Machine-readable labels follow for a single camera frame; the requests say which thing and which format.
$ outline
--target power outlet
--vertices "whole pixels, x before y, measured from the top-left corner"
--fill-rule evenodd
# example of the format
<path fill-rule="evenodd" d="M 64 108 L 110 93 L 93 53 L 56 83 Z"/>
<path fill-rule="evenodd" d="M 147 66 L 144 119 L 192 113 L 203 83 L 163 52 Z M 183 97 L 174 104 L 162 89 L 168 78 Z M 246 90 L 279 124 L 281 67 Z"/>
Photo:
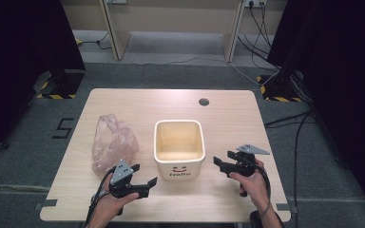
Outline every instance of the power outlet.
<path fill-rule="evenodd" d="M 245 6 L 247 8 L 250 8 L 250 2 L 254 3 L 253 8 L 264 8 L 266 6 L 266 0 L 246 0 Z"/>

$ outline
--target cable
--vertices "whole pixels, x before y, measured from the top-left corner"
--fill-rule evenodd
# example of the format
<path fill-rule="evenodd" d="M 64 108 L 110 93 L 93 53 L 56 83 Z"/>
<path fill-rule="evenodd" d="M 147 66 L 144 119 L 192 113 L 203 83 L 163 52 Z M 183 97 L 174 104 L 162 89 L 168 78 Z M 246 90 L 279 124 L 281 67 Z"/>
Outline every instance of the cable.
<path fill-rule="evenodd" d="M 105 37 L 103 37 L 101 40 L 96 40 L 96 41 L 85 41 L 85 42 L 81 42 L 81 44 L 97 44 L 100 49 L 110 49 L 111 47 L 102 47 L 101 43 L 103 42 L 103 40 L 107 37 L 108 33 L 106 33 Z"/>
<path fill-rule="evenodd" d="M 264 3 L 261 2 L 260 3 L 260 11 L 262 13 L 262 24 L 260 26 L 260 28 L 262 29 L 263 26 L 263 30 L 265 31 L 265 37 L 266 37 L 266 43 L 268 43 L 269 47 L 271 47 L 271 42 L 269 41 L 269 37 L 268 37 L 268 33 L 266 32 L 266 24 L 265 24 L 265 15 L 266 15 L 266 7 L 263 5 Z"/>
<path fill-rule="evenodd" d="M 276 124 L 276 123 L 279 123 L 279 122 L 283 122 L 283 121 L 287 121 L 287 120 L 290 120 L 290 119 L 294 119 L 296 117 L 299 117 L 299 116 L 302 116 L 302 115 L 306 115 L 310 112 L 311 110 L 308 110 L 308 111 L 305 111 L 305 112 L 302 112 L 300 114 L 297 114 L 297 115 L 294 115 L 294 116 L 289 116 L 289 117 L 283 117 L 283 118 L 280 118 L 280 119 L 277 119 L 275 121 L 272 121 L 270 123 L 265 123 L 264 126 L 267 126 L 267 125 L 270 125 L 270 124 Z"/>
<path fill-rule="evenodd" d="M 101 196 L 100 197 L 100 192 L 103 188 L 103 185 L 106 181 L 106 178 L 108 177 L 108 175 L 110 175 L 111 173 L 113 173 L 115 170 L 115 167 L 108 170 L 105 174 L 105 176 L 103 177 L 102 179 L 102 182 L 100 183 L 99 185 L 99 188 L 97 189 L 97 192 L 96 194 L 94 195 L 93 197 L 93 200 L 91 201 L 91 204 L 90 206 L 88 207 L 88 212 L 87 212 L 87 217 L 86 217 L 86 221 L 85 221 L 85 226 L 87 226 L 89 223 L 90 223 L 90 219 L 91 219 L 91 216 L 93 215 L 93 212 L 94 212 L 94 209 L 96 208 L 96 205 L 97 205 L 97 202 L 104 196 Z"/>
<path fill-rule="evenodd" d="M 265 129 L 279 128 L 279 127 L 283 127 L 283 126 L 291 125 L 291 124 L 301 124 L 301 122 L 284 123 L 284 124 L 277 125 L 277 126 L 265 126 Z M 317 122 L 305 122 L 305 124 L 317 124 Z"/>
<path fill-rule="evenodd" d="M 268 194 L 268 199 L 271 200 L 271 182 L 269 181 L 269 178 L 268 178 L 268 175 L 267 175 L 265 169 L 257 166 L 255 163 L 247 160 L 244 157 L 237 157 L 237 158 L 238 158 L 237 161 L 248 163 L 251 166 L 255 167 L 259 171 L 259 173 L 263 177 L 263 180 L 265 181 L 266 191 L 267 191 L 267 194 Z"/>
<path fill-rule="evenodd" d="M 293 198 L 295 203 L 295 227 L 298 227 L 298 134 L 300 132 L 301 127 L 303 126 L 307 117 L 312 113 L 309 111 L 303 118 L 298 127 L 298 132 L 296 133 L 296 141 L 295 141 L 295 165 L 294 165 L 294 175 L 293 175 Z"/>
<path fill-rule="evenodd" d="M 253 19 L 254 19 L 254 22 L 256 23 L 256 25 L 257 25 L 257 28 L 259 29 L 259 35 L 262 35 L 262 37 L 263 37 L 263 39 L 266 41 L 266 43 L 268 44 L 268 46 L 270 47 L 271 46 L 271 44 L 269 43 L 269 40 L 265 37 L 265 35 L 263 34 L 263 32 L 262 32 L 262 28 L 260 28 L 259 27 L 259 23 L 258 23 L 258 21 L 257 21 L 257 19 L 256 19 L 256 17 L 254 16 L 254 13 L 253 13 L 253 8 L 250 6 L 250 13 L 251 13 L 251 16 L 253 17 Z"/>
<path fill-rule="evenodd" d="M 307 104 L 311 104 L 313 102 L 313 99 L 311 99 L 308 95 L 304 93 L 303 90 L 307 91 L 307 87 L 302 83 L 300 80 L 298 74 L 301 72 L 295 70 L 295 73 L 290 76 L 290 80 L 292 81 L 292 85 L 296 89 L 297 95 L 300 97 L 301 100 L 303 100 Z"/>
<path fill-rule="evenodd" d="M 248 40 L 248 38 L 247 38 L 247 35 L 246 34 L 244 34 L 244 38 L 245 38 L 245 40 L 248 42 L 248 44 L 250 44 L 250 46 L 251 47 L 254 47 L 255 49 L 257 49 L 257 50 L 259 50 L 260 52 L 262 52 L 262 53 L 264 53 L 264 54 L 268 54 L 268 52 L 266 52 L 265 50 L 263 50 L 263 49 L 259 49 L 258 47 L 255 47 L 249 40 Z"/>
<path fill-rule="evenodd" d="M 265 57 L 263 57 L 261 54 L 259 54 L 259 53 L 257 53 L 256 51 L 254 51 L 254 48 L 257 48 L 257 47 L 255 47 L 253 44 L 251 44 L 250 42 L 248 42 L 251 46 L 252 46 L 252 48 L 249 48 L 246 44 L 244 44 L 244 42 L 241 40 L 241 38 L 238 36 L 238 39 L 239 39 L 239 41 L 245 46 L 245 48 L 247 49 L 247 50 L 249 50 L 251 53 L 252 53 L 252 55 L 251 55 L 251 59 L 252 59 L 252 61 L 253 61 L 253 64 L 255 65 L 255 66 L 257 66 L 258 68 L 261 68 L 261 69 L 265 69 L 265 70 L 270 70 L 270 71 L 273 71 L 273 72 L 276 72 L 275 70 L 273 70 L 273 69 L 270 69 L 270 68 L 265 68 L 265 67 L 261 67 L 261 66 L 258 66 L 256 63 L 255 63 L 255 61 L 254 61 L 254 56 L 253 56 L 253 54 L 256 54 L 257 56 L 259 56 L 262 60 L 264 60 L 265 62 L 267 62 L 267 60 L 266 60 L 266 58 Z M 273 64 L 270 64 L 270 65 L 272 65 L 273 67 L 275 67 L 275 68 L 277 68 L 277 69 L 279 69 L 279 67 L 278 66 L 276 66 L 276 65 L 273 65 Z"/>

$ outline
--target clear plastic bag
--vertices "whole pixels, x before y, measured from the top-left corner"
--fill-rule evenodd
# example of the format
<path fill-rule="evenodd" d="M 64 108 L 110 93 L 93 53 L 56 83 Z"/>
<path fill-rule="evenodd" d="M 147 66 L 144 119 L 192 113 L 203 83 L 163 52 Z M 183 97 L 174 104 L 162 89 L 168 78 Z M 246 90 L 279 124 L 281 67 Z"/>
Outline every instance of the clear plastic bag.
<path fill-rule="evenodd" d="M 102 179 L 120 159 L 130 164 L 132 157 L 138 151 L 139 145 L 135 134 L 114 114 L 99 118 L 92 153 L 92 169 L 99 178 Z"/>

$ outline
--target yellow and black warning tape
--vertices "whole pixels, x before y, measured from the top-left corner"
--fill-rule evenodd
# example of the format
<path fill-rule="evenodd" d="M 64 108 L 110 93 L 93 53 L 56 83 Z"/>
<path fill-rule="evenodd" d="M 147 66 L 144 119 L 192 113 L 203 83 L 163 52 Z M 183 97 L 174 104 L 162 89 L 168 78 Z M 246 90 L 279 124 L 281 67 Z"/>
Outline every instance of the yellow and black warning tape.
<path fill-rule="evenodd" d="M 263 84 L 266 82 L 266 79 L 258 76 L 257 80 L 259 82 L 259 84 Z M 262 98 L 266 101 L 273 101 L 273 102 L 301 102 L 300 97 L 293 97 L 293 96 L 285 96 L 285 97 L 281 97 L 281 96 L 271 96 L 269 94 L 269 91 L 267 91 L 267 87 L 264 85 L 260 85 L 260 93 L 262 94 Z"/>
<path fill-rule="evenodd" d="M 60 94 L 39 94 L 37 98 L 45 98 L 45 99 L 75 99 L 76 95 L 60 95 Z"/>

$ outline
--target black curtain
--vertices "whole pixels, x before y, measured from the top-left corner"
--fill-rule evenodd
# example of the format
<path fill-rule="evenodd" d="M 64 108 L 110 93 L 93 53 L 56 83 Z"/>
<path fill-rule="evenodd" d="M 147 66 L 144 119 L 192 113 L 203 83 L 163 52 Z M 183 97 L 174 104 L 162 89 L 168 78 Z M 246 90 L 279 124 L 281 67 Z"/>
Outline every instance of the black curtain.
<path fill-rule="evenodd" d="M 59 0 L 0 1 L 0 142 L 46 71 L 85 69 Z"/>
<path fill-rule="evenodd" d="M 365 193 L 365 1 L 312 2 L 288 0 L 268 61 L 287 60 L 307 13 L 326 6 L 319 23 L 309 25 L 314 34 L 296 69 L 327 136 Z"/>

